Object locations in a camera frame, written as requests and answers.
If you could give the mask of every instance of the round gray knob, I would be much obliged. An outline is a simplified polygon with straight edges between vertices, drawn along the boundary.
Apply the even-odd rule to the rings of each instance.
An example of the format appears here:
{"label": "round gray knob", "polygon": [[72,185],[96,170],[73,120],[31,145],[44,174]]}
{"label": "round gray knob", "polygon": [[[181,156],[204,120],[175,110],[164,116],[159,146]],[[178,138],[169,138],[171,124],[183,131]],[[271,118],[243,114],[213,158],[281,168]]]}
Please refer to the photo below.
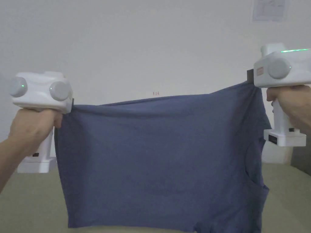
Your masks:
{"label": "round gray knob", "polygon": [[13,97],[21,97],[27,92],[27,82],[24,78],[14,77],[10,81],[9,93]]}
{"label": "round gray knob", "polygon": [[268,66],[268,73],[274,79],[283,79],[290,73],[290,63],[284,58],[279,58]]}
{"label": "round gray knob", "polygon": [[50,94],[53,99],[64,101],[69,97],[69,88],[63,82],[54,82],[50,86]]}

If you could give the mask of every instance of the paper on wall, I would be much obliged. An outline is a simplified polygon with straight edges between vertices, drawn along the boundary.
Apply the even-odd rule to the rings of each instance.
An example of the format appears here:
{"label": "paper on wall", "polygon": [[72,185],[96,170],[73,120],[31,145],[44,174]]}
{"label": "paper on wall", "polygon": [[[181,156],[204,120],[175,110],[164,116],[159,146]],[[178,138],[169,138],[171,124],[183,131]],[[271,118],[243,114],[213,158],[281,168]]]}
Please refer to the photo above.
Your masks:
{"label": "paper on wall", "polygon": [[289,7],[289,0],[254,0],[253,21],[285,20]]}

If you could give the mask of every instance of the green indicator light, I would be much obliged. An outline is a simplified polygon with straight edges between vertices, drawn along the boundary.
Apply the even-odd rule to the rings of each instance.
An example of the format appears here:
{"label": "green indicator light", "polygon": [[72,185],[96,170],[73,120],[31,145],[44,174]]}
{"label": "green indicator light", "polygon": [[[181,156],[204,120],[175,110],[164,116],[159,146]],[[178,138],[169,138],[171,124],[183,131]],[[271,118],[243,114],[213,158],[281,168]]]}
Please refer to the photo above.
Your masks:
{"label": "green indicator light", "polygon": [[295,51],[306,51],[306,50],[309,50],[309,49],[306,48],[306,49],[286,50],[286,51],[281,51],[281,53],[288,53],[288,52],[295,52]]}

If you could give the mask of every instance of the orange label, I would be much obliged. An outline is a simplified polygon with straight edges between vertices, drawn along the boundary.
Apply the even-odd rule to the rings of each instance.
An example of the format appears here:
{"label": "orange label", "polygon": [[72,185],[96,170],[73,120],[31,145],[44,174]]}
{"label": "orange label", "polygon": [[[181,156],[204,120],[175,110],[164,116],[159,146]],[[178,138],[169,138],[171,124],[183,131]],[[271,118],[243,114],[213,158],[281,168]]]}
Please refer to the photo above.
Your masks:
{"label": "orange label", "polygon": [[263,75],[263,67],[257,69],[257,76]]}

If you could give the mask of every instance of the hand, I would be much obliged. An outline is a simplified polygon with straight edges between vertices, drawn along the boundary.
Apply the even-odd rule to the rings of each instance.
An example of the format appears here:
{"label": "hand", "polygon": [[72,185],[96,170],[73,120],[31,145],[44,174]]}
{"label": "hand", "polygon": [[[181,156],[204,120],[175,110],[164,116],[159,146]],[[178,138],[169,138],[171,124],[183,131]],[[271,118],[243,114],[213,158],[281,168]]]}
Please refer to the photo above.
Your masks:
{"label": "hand", "polygon": [[27,155],[36,152],[40,143],[47,138],[53,126],[60,128],[63,115],[51,109],[37,112],[30,109],[20,109],[11,125],[9,138],[28,144]]}
{"label": "hand", "polygon": [[278,99],[291,124],[298,129],[311,129],[311,88],[309,86],[272,87],[267,101]]}

